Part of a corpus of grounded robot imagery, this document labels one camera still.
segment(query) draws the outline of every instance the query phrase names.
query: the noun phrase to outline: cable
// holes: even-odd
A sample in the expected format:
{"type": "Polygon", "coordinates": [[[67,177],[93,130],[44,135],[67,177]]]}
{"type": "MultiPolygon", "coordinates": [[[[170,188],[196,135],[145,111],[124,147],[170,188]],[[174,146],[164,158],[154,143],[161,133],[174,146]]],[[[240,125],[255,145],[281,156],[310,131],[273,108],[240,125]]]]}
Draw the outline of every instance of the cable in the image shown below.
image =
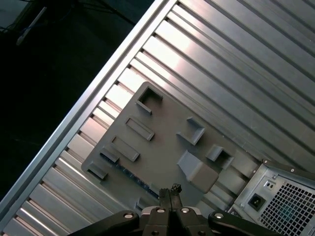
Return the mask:
{"type": "Polygon", "coordinates": [[[64,20],[64,19],[70,14],[70,12],[71,12],[71,7],[70,7],[70,9],[68,10],[68,12],[67,12],[64,16],[62,16],[59,20],[55,20],[55,21],[50,22],[50,23],[35,24],[35,25],[33,25],[33,26],[29,26],[29,27],[26,27],[26,28],[22,29],[22,30],[20,31],[20,33],[24,33],[24,31],[26,31],[27,29],[32,29],[32,28],[36,28],[36,27],[42,27],[42,26],[46,26],[46,25],[48,25],[48,24],[55,24],[55,23],[57,23],[57,22],[60,22],[60,21],[64,20]]]}
{"type": "Polygon", "coordinates": [[[129,24],[135,26],[136,23],[133,22],[131,19],[127,18],[126,16],[124,16],[122,13],[120,13],[119,11],[117,11],[115,8],[111,7],[109,4],[103,2],[102,0],[95,0],[96,2],[98,2],[99,4],[103,5],[104,7],[106,7],[107,9],[111,10],[113,13],[115,13],[117,16],[119,16],[120,18],[124,19],[125,21],[127,21],[129,24]]]}

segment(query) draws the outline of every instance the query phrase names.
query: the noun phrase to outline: silver metal surface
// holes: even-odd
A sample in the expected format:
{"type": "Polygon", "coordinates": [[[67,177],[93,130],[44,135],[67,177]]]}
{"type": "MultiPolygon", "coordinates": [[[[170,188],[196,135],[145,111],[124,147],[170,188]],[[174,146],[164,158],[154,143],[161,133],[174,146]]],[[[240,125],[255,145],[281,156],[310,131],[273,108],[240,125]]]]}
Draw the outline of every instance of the silver metal surface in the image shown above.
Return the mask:
{"type": "Polygon", "coordinates": [[[135,210],[139,196],[132,187],[113,187],[124,177],[101,181],[82,172],[81,163],[144,81],[210,123],[220,142],[232,142],[224,148],[233,162],[195,206],[204,216],[255,189],[256,176],[268,174],[258,168],[262,159],[314,172],[310,6],[305,0],[156,0],[0,203],[0,232],[66,235],[135,210]]]}
{"type": "Polygon", "coordinates": [[[216,214],[215,214],[215,217],[216,217],[217,219],[222,219],[222,218],[224,217],[224,215],[221,214],[221,213],[216,213],[216,214]]]}
{"type": "Polygon", "coordinates": [[[126,218],[126,219],[131,219],[132,217],[133,217],[132,214],[126,214],[126,215],[124,215],[124,218],[126,218]]]}
{"type": "Polygon", "coordinates": [[[182,211],[183,213],[188,213],[190,210],[189,210],[188,208],[182,208],[181,211],[182,211]]]}
{"type": "Polygon", "coordinates": [[[308,235],[315,227],[315,185],[293,172],[261,165],[232,208],[243,218],[282,235],[308,235]],[[256,209],[253,202],[262,205],[256,209]]]}

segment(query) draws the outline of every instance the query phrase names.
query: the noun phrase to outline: rectangular slot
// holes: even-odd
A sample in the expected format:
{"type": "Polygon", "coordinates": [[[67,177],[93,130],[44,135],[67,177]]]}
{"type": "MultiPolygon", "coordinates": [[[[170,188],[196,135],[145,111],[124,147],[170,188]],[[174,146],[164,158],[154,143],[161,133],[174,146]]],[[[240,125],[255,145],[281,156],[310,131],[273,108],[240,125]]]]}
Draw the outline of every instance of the rectangular slot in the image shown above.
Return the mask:
{"type": "Polygon", "coordinates": [[[234,157],[225,152],[223,147],[217,145],[213,145],[206,157],[224,170],[226,170],[234,160],[234,157]]]}
{"type": "Polygon", "coordinates": [[[193,117],[188,117],[187,122],[193,129],[193,134],[191,135],[191,137],[190,135],[187,136],[183,132],[177,132],[176,134],[190,142],[192,145],[196,145],[199,139],[204,134],[205,128],[201,124],[199,124],[193,117]]]}
{"type": "Polygon", "coordinates": [[[107,173],[104,172],[93,162],[90,164],[88,172],[91,173],[94,177],[97,177],[99,180],[104,180],[105,177],[107,176],[107,173]]]}
{"type": "Polygon", "coordinates": [[[143,94],[139,97],[138,101],[142,102],[143,104],[146,103],[146,100],[149,99],[150,97],[161,101],[163,99],[163,96],[159,94],[158,92],[152,90],[150,87],[147,87],[143,94]]]}
{"type": "Polygon", "coordinates": [[[150,141],[154,136],[154,132],[143,125],[136,118],[128,118],[126,125],[128,125],[131,129],[133,129],[135,132],[137,132],[148,141],[150,141]]]}
{"type": "Polygon", "coordinates": [[[152,110],[146,106],[149,100],[154,100],[155,102],[160,102],[163,99],[163,96],[158,92],[152,90],[150,87],[147,87],[139,99],[136,101],[136,105],[142,108],[145,112],[152,115],[152,110]]]}
{"type": "Polygon", "coordinates": [[[138,153],[135,149],[130,147],[128,144],[126,144],[122,139],[115,136],[112,141],[112,146],[120,152],[122,155],[124,155],[126,158],[128,158],[130,161],[135,161],[140,153],[138,153]]]}
{"type": "Polygon", "coordinates": [[[116,163],[119,160],[119,157],[115,156],[110,151],[108,151],[106,147],[102,148],[102,150],[100,151],[100,154],[101,156],[102,155],[106,156],[109,160],[111,160],[114,163],[116,163]]]}
{"type": "Polygon", "coordinates": [[[266,200],[263,199],[261,196],[259,196],[258,194],[254,194],[248,204],[256,211],[259,211],[265,202],[266,200]]]}

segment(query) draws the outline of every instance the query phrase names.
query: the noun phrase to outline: corrugated metal panel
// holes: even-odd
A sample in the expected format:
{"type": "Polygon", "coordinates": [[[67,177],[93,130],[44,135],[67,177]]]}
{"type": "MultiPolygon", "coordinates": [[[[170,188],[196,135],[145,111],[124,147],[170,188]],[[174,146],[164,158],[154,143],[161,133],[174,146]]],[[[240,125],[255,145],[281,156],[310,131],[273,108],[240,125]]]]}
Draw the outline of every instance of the corrugated metal panel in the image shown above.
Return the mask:
{"type": "Polygon", "coordinates": [[[123,203],[120,192],[83,173],[81,163],[144,81],[209,122],[222,142],[232,142],[231,166],[197,204],[203,214],[231,206],[263,158],[314,172],[315,3],[175,2],[157,1],[127,53],[113,56],[114,70],[106,65],[100,72],[96,80],[108,82],[93,88],[93,102],[71,130],[81,128],[61,154],[49,157],[53,166],[42,168],[27,201],[19,198],[23,205],[13,219],[7,216],[4,233],[66,235],[134,208],[134,196],[123,203]]]}

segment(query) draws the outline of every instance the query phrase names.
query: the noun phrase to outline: ventilation grille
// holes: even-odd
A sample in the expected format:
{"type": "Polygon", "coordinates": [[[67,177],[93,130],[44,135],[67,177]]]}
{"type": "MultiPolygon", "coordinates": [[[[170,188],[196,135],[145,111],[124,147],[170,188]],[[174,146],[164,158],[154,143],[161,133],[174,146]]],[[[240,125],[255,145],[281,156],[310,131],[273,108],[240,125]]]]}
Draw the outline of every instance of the ventilation grille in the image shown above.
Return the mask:
{"type": "Polygon", "coordinates": [[[285,236],[298,236],[315,214],[315,194],[292,184],[281,187],[261,215],[261,223],[285,236]]]}

